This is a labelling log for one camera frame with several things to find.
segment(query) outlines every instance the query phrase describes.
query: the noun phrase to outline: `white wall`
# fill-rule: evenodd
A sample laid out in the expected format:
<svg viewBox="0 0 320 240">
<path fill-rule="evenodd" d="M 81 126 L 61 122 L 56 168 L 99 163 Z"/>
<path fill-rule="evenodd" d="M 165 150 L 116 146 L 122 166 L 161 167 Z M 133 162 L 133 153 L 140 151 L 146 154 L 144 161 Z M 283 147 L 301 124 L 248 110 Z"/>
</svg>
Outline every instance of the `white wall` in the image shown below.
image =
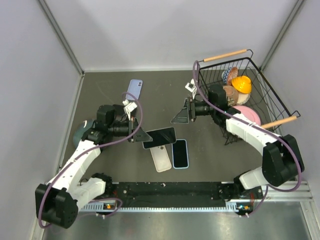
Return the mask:
<svg viewBox="0 0 320 240">
<path fill-rule="evenodd" d="M 0 32 L 0 239 L 25 240 L 80 77 L 36 0 L 1 1 Z"/>
<path fill-rule="evenodd" d="M 260 65 L 293 0 L 46 0 L 86 71 L 191 69 L 252 49 Z"/>
<path fill-rule="evenodd" d="M 295 136 L 308 180 L 320 210 L 320 2 L 305 1 L 284 37 L 265 76 L 290 110 L 302 117 L 282 126 Z"/>
</svg>

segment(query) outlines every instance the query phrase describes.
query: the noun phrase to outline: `black smartphone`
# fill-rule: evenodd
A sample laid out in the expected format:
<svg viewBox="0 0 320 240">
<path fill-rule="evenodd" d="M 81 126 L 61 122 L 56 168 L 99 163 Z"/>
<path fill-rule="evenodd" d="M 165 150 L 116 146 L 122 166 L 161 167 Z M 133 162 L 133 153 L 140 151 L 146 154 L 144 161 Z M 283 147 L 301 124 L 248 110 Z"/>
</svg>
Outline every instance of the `black smartphone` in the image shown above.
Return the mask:
<svg viewBox="0 0 320 240">
<path fill-rule="evenodd" d="M 150 149 L 167 144 L 174 144 L 177 141 L 176 131 L 174 127 L 166 127 L 162 129 L 147 131 L 153 141 L 144 141 L 143 148 Z"/>
<path fill-rule="evenodd" d="M 187 169 L 189 167 L 188 148 L 185 139 L 177 139 L 172 144 L 172 162 L 175 169 Z"/>
</svg>

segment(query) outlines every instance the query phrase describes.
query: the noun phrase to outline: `wire rack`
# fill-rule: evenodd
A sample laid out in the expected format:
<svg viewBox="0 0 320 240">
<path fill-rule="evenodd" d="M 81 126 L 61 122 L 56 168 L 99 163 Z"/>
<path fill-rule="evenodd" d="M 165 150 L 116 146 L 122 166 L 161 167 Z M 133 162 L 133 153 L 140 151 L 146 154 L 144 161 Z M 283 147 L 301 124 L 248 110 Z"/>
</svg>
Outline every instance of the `wire rack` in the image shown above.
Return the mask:
<svg viewBox="0 0 320 240">
<path fill-rule="evenodd" d="M 222 79 L 223 72 L 229 68 L 237 67 L 238 76 L 248 76 L 252 83 L 250 98 L 243 105 L 256 111 L 260 117 L 262 125 L 288 118 L 293 115 L 300 117 L 300 113 L 297 110 L 290 113 L 273 87 L 267 81 L 266 77 L 252 61 L 252 56 L 254 54 L 252 50 L 242 50 L 238 51 L 238 53 L 234 52 L 218 57 L 212 57 L 209 61 L 220 59 L 221 57 L 229 57 L 239 53 L 246 53 L 249 54 L 249 56 L 231 59 L 208 66 L 200 66 L 198 69 L 199 87 L 202 89 L 204 95 L 208 97 L 208 87 L 212 84 L 225 85 Z M 279 129 L 280 126 L 281 125 L 278 125 L 276 127 L 269 128 L 268 130 L 281 134 Z M 220 129 L 223 137 L 226 139 L 225 145 L 240 140 L 240 138 L 228 132 L 226 128 L 220 127 Z"/>
</svg>

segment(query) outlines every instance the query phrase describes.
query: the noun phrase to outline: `floor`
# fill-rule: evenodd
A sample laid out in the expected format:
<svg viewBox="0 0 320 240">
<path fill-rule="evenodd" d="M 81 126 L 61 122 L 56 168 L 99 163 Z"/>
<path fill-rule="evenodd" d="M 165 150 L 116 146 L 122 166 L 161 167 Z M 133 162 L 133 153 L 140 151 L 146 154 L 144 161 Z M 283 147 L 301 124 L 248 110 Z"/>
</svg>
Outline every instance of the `floor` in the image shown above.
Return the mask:
<svg viewBox="0 0 320 240">
<path fill-rule="evenodd" d="M 116 182 L 225 182 L 261 166 L 261 155 L 244 141 L 224 145 L 222 132 L 210 116 L 200 116 L 189 124 L 170 123 L 190 93 L 185 85 L 191 78 L 191 71 L 86 73 L 64 162 L 75 150 L 72 135 L 77 127 L 84 120 L 95 118 L 100 105 L 121 104 L 121 93 L 128 89 L 130 80 L 140 79 L 143 80 L 139 98 L 144 113 L 143 129 L 175 127 L 177 139 L 187 141 L 189 168 L 158 173 L 150 150 L 143 149 L 140 142 L 125 141 L 104 150 L 84 177 L 105 173 Z M 166 148 L 172 158 L 171 146 Z"/>
<path fill-rule="evenodd" d="M 78 217 L 44 240 L 311 240 L 299 202 L 266 202 L 250 217 L 235 213 L 117 213 Z"/>
</svg>

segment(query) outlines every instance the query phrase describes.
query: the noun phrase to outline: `smartphone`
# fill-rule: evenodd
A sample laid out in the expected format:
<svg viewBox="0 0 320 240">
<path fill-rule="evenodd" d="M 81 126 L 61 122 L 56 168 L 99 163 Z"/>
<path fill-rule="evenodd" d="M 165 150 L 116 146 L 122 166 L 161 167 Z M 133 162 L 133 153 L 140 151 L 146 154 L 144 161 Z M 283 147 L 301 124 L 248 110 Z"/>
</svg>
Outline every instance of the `smartphone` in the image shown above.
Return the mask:
<svg viewBox="0 0 320 240">
<path fill-rule="evenodd" d="M 144 141 L 143 148 L 150 149 L 167 144 L 174 144 L 177 141 L 174 127 L 166 127 L 158 130 L 147 131 L 153 141 Z"/>
<path fill-rule="evenodd" d="M 142 83 L 143 83 L 142 80 L 131 79 L 127 92 L 135 96 L 136 99 L 139 99 Z M 134 98 L 128 94 L 125 96 L 125 99 L 131 100 L 131 101 L 134 100 Z"/>
<path fill-rule="evenodd" d="M 187 169 L 189 167 L 188 148 L 185 139 L 177 139 L 172 144 L 172 162 L 175 169 Z"/>
<path fill-rule="evenodd" d="M 156 146 L 150 148 L 155 170 L 158 173 L 170 170 L 172 168 L 171 161 L 165 146 Z"/>
</svg>

